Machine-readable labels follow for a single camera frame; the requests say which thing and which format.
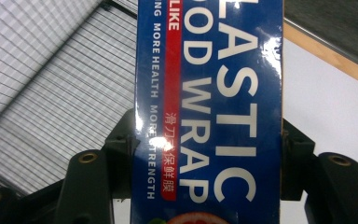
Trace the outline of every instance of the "metal grid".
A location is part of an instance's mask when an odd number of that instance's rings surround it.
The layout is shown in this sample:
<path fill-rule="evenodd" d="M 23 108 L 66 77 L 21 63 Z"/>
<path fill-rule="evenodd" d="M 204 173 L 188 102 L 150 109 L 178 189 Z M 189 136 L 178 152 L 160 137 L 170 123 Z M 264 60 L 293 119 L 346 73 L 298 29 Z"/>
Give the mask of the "metal grid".
<path fill-rule="evenodd" d="M 64 178 L 77 152 L 101 148 L 133 104 L 130 13 L 91 1 L 37 4 L 0 2 L 0 185 L 22 195 Z M 10 16 L 23 28 L 5 28 Z"/>

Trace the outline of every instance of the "glossy packaging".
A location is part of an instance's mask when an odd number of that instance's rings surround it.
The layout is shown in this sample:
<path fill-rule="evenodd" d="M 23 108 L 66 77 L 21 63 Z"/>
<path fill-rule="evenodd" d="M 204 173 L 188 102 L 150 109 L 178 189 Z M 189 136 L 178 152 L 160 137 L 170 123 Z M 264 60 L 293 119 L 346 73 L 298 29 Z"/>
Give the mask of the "glossy packaging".
<path fill-rule="evenodd" d="M 279 223 L 282 1 L 140 0 L 137 35 L 131 223 Z"/>

